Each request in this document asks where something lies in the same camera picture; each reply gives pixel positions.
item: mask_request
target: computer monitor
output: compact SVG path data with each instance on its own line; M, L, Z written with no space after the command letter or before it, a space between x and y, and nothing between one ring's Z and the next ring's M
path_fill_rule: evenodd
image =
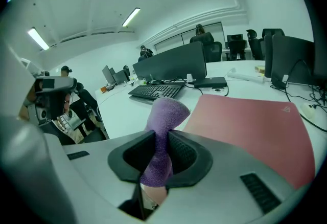
M205 78L206 64L203 44L199 41L156 54L133 65L137 76L146 80L165 80L192 74L194 79Z
M230 42L232 40L243 40L243 35L242 34L227 35L227 42Z
M110 68L109 71L110 71L110 73L111 73L112 75L115 74L115 71L113 70L113 68Z
M113 78L113 76L112 76L112 74L110 72L110 69L109 69L108 65L106 65L103 68L102 73L103 73L104 77L106 78L109 85L115 83L115 80L114 80L114 78Z
M316 79L327 80L327 38L324 33L324 28L319 20L317 12L311 0L304 0L309 13L313 41L315 46L315 59L312 75Z
M117 73L113 74L112 76L115 79L116 84L118 84L118 85L128 82L130 80L129 77L127 77L124 70L118 71Z

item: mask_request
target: person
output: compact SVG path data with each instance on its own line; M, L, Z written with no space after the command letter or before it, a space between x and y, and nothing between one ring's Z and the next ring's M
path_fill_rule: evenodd
M152 50L147 49L144 45L141 46L141 51L139 53L140 57L138 58L138 62L150 58L153 56Z
M198 24L196 25L196 28L195 28L195 35L198 36L198 35L201 35L201 34L204 34L205 31L204 31L204 28L201 24Z
M24 104L20 108L20 111L19 111L19 114L18 114L19 118L21 118L22 120L25 120L25 121L30 120L27 106L32 104L32 103L35 103L35 101L36 101L36 92L38 90L42 89L42 88L43 88L42 81L41 82L39 82L39 81L34 82L34 84L32 85L32 87L30 89L30 91L26 95ZM64 104L63 104L63 111L62 111L63 114L68 113L68 111L69 111L69 99L70 99L70 97L71 96L69 94L67 94L66 97L65 97L65 101L64 101Z
M69 67L63 66L60 71L61 77L68 77L69 73L73 72ZM80 118L80 120L85 119L84 125L86 130L95 130L96 126L93 121L89 118L88 113L86 111L84 102L78 96L78 92L74 91L71 94L72 103L70 104L70 108L76 113L76 115Z

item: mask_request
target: white desk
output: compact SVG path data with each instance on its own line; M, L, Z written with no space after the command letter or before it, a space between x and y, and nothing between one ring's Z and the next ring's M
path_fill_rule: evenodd
M250 68L256 65L264 65L264 61L225 61L207 63L207 77L224 77L232 68ZM270 88L271 83L264 84L244 81L225 77L229 86L229 97L257 100L273 100L287 102L286 95L280 91ZM144 130L151 105L140 103L129 99L128 93L134 88L130 85L120 85L101 96L96 93L99 110L108 135L111 139L132 134ZM202 89L204 94L225 95L227 89L222 93L216 93L209 88ZM310 88L304 85L290 85L288 93L293 96L309 97ZM177 100L185 104L191 112L194 110L201 93L197 89L184 87L177 95ZM301 98L291 98L300 113L300 105L306 102ZM176 129L183 130L188 118ZM327 128L327 114L321 108L316 109L315 121L318 126ZM327 153L327 133L320 131L311 124L304 121L313 147L316 173Z

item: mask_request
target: black keyboard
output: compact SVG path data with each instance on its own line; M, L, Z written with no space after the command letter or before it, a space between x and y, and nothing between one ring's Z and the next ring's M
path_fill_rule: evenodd
M155 100L161 97L174 98L183 85L141 85L129 92L129 95Z

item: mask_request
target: mouse pad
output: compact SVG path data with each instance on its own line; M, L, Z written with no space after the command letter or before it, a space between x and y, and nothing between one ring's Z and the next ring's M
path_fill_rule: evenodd
M295 189L314 179L311 141L291 102L203 95L183 131L245 149Z

